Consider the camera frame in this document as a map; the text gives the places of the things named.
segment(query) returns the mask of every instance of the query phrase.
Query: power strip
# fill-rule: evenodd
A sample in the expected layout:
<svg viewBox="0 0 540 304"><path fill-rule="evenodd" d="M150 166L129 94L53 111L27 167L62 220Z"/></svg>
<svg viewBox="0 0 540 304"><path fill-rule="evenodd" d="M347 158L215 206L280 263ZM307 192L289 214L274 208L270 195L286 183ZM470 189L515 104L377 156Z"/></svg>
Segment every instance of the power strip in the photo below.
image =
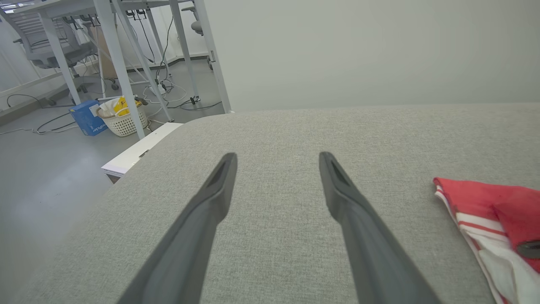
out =
<svg viewBox="0 0 540 304"><path fill-rule="evenodd" d="M164 89L162 86L158 85L158 89L159 89L159 92L160 92L162 95L165 94L165 89ZM157 96L157 94L154 92L154 88L153 88L153 87L150 87L150 90L152 91L152 93L154 93L154 95Z"/></svg>

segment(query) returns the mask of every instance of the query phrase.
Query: white flat box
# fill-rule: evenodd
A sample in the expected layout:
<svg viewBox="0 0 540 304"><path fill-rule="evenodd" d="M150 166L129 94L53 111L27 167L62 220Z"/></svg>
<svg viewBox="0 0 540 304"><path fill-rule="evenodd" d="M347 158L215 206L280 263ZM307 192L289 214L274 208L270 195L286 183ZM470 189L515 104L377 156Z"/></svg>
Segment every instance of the white flat box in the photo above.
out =
<svg viewBox="0 0 540 304"><path fill-rule="evenodd" d="M146 135L143 139L127 148L110 162L104 164L102 167L103 172L109 177L112 183L116 183L148 150L152 149L160 140L181 125L183 124L174 122L165 123L156 131Z"/></svg>

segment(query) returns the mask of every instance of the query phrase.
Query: yellow bag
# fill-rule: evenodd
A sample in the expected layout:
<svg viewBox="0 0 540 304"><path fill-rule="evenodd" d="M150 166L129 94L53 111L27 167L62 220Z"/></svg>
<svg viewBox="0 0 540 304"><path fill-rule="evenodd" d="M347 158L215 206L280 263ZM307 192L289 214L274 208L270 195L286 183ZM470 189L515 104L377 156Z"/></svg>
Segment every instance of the yellow bag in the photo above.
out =
<svg viewBox="0 0 540 304"><path fill-rule="evenodd" d="M135 101L135 104L137 106L139 106L140 101ZM124 115L127 115L127 114L130 113L129 109L127 108L126 99L123 96L121 96L120 99L118 99L118 101L116 102L116 104L113 107L113 110L114 110L115 113L118 114L118 117L124 116Z"/></svg>

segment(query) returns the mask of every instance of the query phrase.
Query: gray fabric surface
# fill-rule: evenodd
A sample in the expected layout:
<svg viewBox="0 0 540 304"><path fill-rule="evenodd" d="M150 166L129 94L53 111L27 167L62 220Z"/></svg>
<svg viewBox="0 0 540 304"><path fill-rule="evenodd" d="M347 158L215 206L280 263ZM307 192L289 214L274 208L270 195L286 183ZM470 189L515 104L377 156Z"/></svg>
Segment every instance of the gray fabric surface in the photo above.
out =
<svg viewBox="0 0 540 304"><path fill-rule="evenodd" d="M201 303L357 302L318 153L332 152L444 303L494 303L432 179L540 185L540 104L264 111L201 118L107 192L19 294L115 303L226 152L238 154Z"/></svg>

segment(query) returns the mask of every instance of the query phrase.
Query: blue box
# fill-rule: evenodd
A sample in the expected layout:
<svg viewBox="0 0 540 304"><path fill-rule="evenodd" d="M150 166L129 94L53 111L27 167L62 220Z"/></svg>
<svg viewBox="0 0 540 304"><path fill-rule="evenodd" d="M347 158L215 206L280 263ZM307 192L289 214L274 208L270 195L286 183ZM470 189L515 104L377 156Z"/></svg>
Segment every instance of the blue box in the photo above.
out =
<svg viewBox="0 0 540 304"><path fill-rule="evenodd" d="M95 136L108 129L103 120L96 114L99 109L97 100L88 100L69 109L71 116L77 122L84 135Z"/></svg>

